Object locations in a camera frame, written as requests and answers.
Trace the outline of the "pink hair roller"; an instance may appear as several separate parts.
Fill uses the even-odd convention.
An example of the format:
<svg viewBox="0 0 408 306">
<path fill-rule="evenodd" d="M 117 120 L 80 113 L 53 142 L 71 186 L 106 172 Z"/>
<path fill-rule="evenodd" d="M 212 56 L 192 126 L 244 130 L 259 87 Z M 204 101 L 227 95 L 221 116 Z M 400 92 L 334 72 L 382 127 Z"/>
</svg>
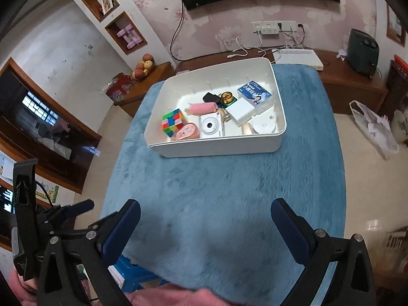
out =
<svg viewBox="0 0 408 306">
<path fill-rule="evenodd" d="M 218 106 L 214 102 L 201 102 L 190 104 L 186 109 L 185 112 L 188 115 L 206 115 L 209 113 L 215 113 L 218 109 Z"/>
</svg>

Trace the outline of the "white children's digital camera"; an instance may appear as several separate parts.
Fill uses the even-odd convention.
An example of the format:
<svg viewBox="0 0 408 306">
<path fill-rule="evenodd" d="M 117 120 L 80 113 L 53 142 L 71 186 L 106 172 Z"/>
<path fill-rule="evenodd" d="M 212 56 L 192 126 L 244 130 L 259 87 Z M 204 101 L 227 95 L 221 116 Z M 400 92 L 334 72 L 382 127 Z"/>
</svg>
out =
<svg viewBox="0 0 408 306">
<path fill-rule="evenodd" d="M 224 136 L 223 118 L 220 112 L 201 115 L 198 126 L 202 139 Z"/>
</svg>

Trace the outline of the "white power adapter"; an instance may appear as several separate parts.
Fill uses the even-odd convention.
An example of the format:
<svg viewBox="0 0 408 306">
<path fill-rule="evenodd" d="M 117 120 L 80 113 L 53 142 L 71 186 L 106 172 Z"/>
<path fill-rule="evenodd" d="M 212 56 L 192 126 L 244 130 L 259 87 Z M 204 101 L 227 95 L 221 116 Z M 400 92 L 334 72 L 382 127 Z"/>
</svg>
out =
<svg viewBox="0 0 408 306">
<path fill-rule="evenodd" d="M 239 98 L 225 110 L 237 126 L 245 124 L 256 115 L 255 107 L 244 98 Z"/>
</svg>

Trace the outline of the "white round device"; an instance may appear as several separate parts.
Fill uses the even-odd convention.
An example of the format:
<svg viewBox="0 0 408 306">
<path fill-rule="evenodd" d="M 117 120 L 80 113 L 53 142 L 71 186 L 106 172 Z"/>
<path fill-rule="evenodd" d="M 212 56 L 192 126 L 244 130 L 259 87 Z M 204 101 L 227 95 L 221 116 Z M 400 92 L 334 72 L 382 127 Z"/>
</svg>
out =
<svg viewBox="0 0 408 306">
<path fill-rule="evenodd" d="M 271 134 L 276 129 L 275 108 L 272 106 L 251 119 L 252 128 L 257 134 Z"/>
</svg>

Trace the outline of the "blue plush table mat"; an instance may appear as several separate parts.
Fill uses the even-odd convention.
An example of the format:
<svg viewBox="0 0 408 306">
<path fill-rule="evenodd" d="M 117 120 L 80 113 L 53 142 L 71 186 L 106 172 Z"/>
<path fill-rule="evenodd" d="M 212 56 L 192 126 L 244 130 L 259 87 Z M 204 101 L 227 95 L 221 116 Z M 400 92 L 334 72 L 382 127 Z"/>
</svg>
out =
<svg viewBox="0 0 408 306">
<path fill-rule="evenodd" d="M 274 66 L 287 129 L 274 153 L 164 158 L 144 131 L 162 87 L 143 99 L 122 143 L 102 206 L 130 198 L 141 220 L 124 255 L 186 289 L 247 305 L 279 305 L 299 278 L 297 264 L 270 215 L 284 198 L 309 224 L 345 231 L 345 168 L 335 118 L 318 73 Z"/>
</svg>

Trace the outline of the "rubik's cube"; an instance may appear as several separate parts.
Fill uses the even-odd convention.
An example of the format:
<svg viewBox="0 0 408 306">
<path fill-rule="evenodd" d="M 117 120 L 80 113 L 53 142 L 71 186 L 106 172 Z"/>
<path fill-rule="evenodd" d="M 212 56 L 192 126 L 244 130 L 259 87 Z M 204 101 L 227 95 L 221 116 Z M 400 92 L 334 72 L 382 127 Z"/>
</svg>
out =
<svg viewBox="0 0 408 306">
<path fill-rule="evenodd" d="M 177 108 L 166 115 L 162 116 L 162 131 L 167 137 L 174 137 L 179 130 L 181 130 L 186 123 L 188 123 L 187 118 L 181 111 Z"/>
</svg>

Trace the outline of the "red gift box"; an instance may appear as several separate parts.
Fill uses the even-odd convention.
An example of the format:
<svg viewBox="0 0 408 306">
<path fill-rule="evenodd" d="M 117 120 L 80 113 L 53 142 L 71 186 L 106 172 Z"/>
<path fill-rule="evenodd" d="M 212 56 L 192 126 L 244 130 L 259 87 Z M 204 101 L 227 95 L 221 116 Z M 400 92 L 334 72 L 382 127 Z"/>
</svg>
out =
<svg viewBox="0 0 408 306">
<path fill-rule="evenodd" d="M 114 102 L 124 99 L 133 87 L 133 81 L 129 75 L 119 73 L 107 84 L 105 94 Z"/>
</svg>

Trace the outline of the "pink tape roll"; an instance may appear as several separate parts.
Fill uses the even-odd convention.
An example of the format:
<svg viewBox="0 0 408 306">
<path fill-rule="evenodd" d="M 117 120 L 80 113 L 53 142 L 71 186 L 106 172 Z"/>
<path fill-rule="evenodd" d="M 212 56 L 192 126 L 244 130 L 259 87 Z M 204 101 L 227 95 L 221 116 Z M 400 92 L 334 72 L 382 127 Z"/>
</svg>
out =
<svg viewBox="0 0 408 306">
<path fill-rule="evenodd" d="M 187 139 L 198 139 L 200 131 L 197 125 L 194 123 L 187 123 L 184 125 L 175 135 L 177 141 Z"/>
</svg>

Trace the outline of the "white plastic bag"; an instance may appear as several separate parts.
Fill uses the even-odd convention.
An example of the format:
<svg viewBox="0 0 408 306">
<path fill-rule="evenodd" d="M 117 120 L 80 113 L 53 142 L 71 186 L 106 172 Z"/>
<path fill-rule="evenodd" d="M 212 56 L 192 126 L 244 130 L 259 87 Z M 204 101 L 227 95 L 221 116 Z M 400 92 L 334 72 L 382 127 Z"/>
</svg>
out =
<svg viewBox="0 0 408 306">
<path fill-rule="evenodd" d="M 349 108 L 356 126 L 385 160 L 399 153 L 398 143 L 386 117 L 379 116 L 356 100 L 349 102 Z"/>
</svg>

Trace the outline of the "fruit pile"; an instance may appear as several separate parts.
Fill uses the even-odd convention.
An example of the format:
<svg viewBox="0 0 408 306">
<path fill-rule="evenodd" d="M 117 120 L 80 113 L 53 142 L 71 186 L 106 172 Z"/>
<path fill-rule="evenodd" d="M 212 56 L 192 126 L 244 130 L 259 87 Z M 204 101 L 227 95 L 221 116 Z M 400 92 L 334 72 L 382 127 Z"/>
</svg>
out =
<svg viewBox="0 0 408 306">
<path fill-rule="evenodd" d="M 143 80 L 155 68 L 154 57 L 151 54 L 144 54 L 141 61 L 136 64 L 135 70 L 131 73 L 132 80 Z"/>
</svg>

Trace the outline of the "black small box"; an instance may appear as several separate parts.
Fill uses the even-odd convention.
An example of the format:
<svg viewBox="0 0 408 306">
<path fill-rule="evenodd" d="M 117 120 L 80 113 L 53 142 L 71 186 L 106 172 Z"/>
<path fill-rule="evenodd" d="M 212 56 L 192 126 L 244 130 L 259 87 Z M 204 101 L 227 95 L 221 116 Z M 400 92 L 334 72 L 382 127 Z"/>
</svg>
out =
<svg viewBox="0 0 408 306">
<path fill-rule="evenodd" d="M 219 105 L 219 104 L 221 103 L 221 98 L 220 98 L 219 96 L 215 95 L 215 94 L 206 93 L 206 94 L 203 96 L 203 101 L 204 101 L 204 102 L 213 102 L 213 103 L 215 103 L 216 105 Z"/>
</svg>

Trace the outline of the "green box with gold top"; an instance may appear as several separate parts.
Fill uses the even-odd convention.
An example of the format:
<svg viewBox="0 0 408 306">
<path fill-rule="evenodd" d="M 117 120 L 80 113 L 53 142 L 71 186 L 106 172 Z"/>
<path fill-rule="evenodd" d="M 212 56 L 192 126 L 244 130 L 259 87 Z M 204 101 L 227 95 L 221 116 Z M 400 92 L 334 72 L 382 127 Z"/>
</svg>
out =
<svg viewBox="0 0 408 306">
<path fill-rule="evenodd" d="M 220 95 L 220 99 L 222 108 L 226 108 L 237 101 L 237 98 L 229 91 L 223 92 Z"/>
</svg>

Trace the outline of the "white plastic storage bin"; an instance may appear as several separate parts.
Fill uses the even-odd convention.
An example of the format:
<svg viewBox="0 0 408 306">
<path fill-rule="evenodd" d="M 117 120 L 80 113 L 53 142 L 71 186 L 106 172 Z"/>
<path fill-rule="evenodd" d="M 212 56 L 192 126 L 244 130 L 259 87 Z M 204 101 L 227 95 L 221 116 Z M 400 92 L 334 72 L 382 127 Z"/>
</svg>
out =
<svg viewBox="0 0 408 306">
<path fill-rule="evenodd" d="M 224 136 L 207 139 L 177 141 L 162 131 L 162 116 L 179 108 L 188 123 L 199 125 L 199 117 L 188 115 L 185 109 L 190 104 L 201 103 L 206 93 L 220 96 L 229 91 L 239 99 L 237 89 L 255 81 L 273 94 L 276 129 L 271 134 L 257 134 L 252 128 L 251 118 L 237 126 L 227 114 L 226 108 L 217 105 L 216 112 L 223 118 Z M 282 143 L 287 122 L 282 99 L 272 64 L 266 58 L 251 58 L 232 61 L 198 70 L 189 71 L 166 80 L 156 98 L 145 129 L 145 141 L 151 149 L 166 158 L 224 156 L 252 153 L 273 153 Z"/>
</svg>

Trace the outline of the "blue tissue pack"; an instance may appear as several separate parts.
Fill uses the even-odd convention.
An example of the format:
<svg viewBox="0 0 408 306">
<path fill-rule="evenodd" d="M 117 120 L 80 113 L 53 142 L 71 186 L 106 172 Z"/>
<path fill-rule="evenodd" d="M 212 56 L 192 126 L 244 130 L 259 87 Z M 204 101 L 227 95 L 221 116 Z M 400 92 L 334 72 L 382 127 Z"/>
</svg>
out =
<svg viewBox="0 0 408 306">
<path fill-rule="evenodd" d="M 237 94 L 239 98 L 244 98 L 254 107 L 257 115 L 264 113 L 275 103 L 273 94 L 255 81 L 239 87 Z"/>
</svg>

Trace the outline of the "white router box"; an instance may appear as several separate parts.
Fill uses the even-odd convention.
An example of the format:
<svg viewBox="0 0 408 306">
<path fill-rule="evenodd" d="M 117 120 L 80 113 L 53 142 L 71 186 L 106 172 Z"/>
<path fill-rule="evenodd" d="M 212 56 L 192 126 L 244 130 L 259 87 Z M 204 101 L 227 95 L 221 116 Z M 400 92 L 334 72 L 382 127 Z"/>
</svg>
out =
<svg viewBox="0 0 408 306">
<path fill-rule="evenodd" d="M 275 63 L 301 64 L 313 67 L 316 71 L 323 71 L 324 65 L 316 52 L 311 49 L 285 48 L 273 52 Z"/>
</svg>

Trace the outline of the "dark green air fryer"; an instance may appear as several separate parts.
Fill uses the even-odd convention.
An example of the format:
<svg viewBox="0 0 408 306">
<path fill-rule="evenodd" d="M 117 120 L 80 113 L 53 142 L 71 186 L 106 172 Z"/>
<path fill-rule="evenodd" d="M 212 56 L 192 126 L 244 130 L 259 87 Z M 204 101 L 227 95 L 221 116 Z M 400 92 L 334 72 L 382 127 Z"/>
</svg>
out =
<svg viewBox="0 0 408 306">
<path fill-rule="evenodd" d="M 352 29 L 347 48 L 347 62 L 357 73 L 372 78 L 377 70 L 380 48 L 371 35 Z"/>
</svg>

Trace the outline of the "white wall shelf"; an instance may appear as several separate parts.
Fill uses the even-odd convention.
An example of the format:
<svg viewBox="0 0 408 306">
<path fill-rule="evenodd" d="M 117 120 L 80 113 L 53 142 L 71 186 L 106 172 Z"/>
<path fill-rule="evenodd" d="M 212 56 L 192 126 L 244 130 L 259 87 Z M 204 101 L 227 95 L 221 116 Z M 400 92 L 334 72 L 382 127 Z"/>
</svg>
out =
<svg viewBox="0 0 408 306">
<path fill-rule="evenodd" d="M 149 53 L 157 64 L 176 63 L 133 0 L 73 0 L 125 63 L 133 68 Z M 118 33 L 131 26 L 140 42 L 130 46 Z"/>
</svg>

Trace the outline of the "white wall power strip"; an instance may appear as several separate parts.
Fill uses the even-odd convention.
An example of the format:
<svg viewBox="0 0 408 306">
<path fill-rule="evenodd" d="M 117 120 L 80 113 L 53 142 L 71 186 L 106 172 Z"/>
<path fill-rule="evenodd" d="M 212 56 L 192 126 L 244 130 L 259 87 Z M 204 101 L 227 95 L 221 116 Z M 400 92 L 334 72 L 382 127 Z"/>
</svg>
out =
<svg viewBox="0 0 408 306">
<path fill-rule="evenodd" d="M 297 32 L 296 21 L 253 21 L 251 23 L 253 32 L 262 35 L 278 35 L 280 33 L 293 34 Z"/>
</svg>

